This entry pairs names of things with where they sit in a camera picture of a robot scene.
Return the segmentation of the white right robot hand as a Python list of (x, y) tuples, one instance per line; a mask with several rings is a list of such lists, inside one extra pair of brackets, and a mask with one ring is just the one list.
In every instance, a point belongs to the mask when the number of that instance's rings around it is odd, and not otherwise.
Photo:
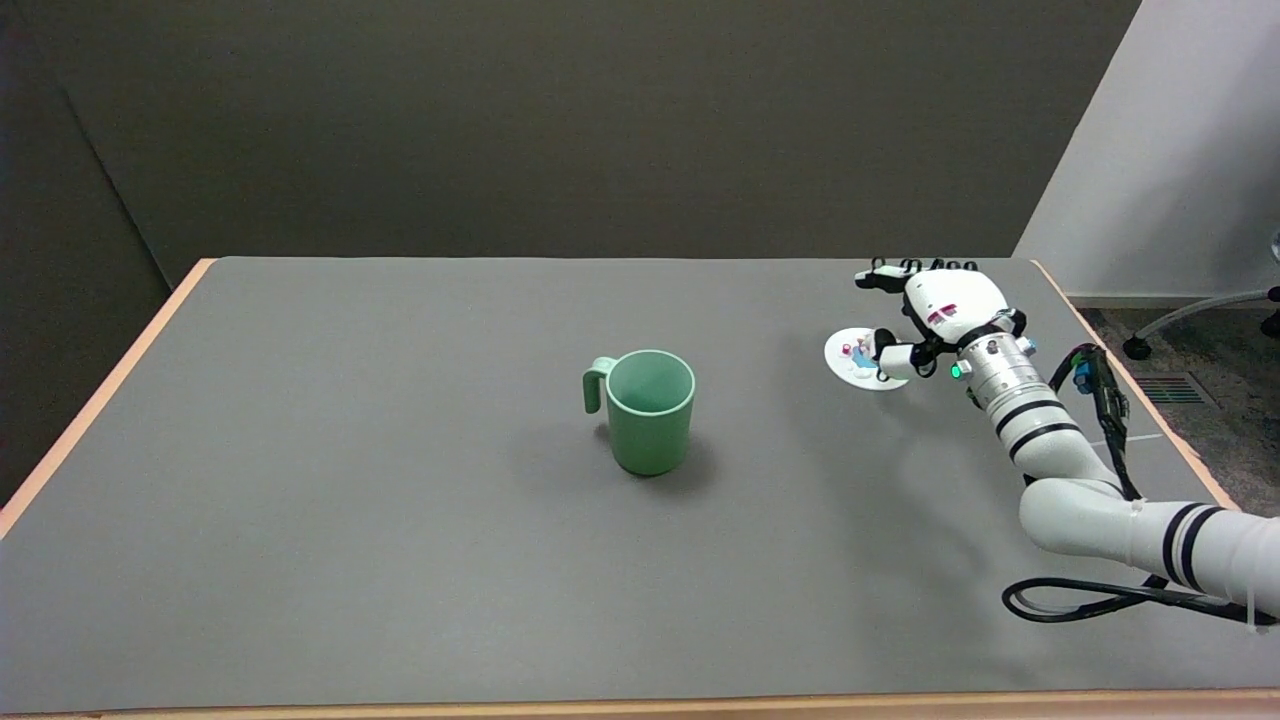
[(920, 334), (908, 342), (892, 331), (876, 329), (870, 360), (882, 382), (927, 378), (942, 356), (959, 356), (988, 334), (1019, 338), (1027, 328), (1025, 313), (1012, 307), (975, 263), (937, 260), (925, 266), (915, 259), (899, 265), (876, 259), (870, 269), (855, 274), (855, 284), (900, 295), (902, 315)]

